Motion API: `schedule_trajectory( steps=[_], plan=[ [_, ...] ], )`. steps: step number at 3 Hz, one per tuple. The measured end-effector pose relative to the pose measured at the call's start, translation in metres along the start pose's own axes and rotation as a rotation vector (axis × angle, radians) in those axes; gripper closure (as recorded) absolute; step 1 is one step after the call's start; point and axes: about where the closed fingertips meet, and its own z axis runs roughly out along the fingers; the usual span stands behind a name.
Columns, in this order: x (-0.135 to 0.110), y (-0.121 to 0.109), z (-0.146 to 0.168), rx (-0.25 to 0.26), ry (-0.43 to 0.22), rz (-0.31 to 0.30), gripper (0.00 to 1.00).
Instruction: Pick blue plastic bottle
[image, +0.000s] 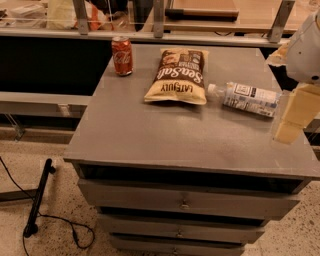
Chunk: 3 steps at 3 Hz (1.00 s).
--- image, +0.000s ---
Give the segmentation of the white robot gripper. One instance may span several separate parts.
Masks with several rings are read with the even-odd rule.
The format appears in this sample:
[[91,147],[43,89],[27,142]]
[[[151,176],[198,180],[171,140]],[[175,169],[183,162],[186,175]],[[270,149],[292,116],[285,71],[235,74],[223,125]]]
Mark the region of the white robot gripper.
[[291,37],[266,59],[268,65],[286,65],[287,75],[302,82],[287,96],[274,139],[293,143],[320,112],[320,9],[311,13]]

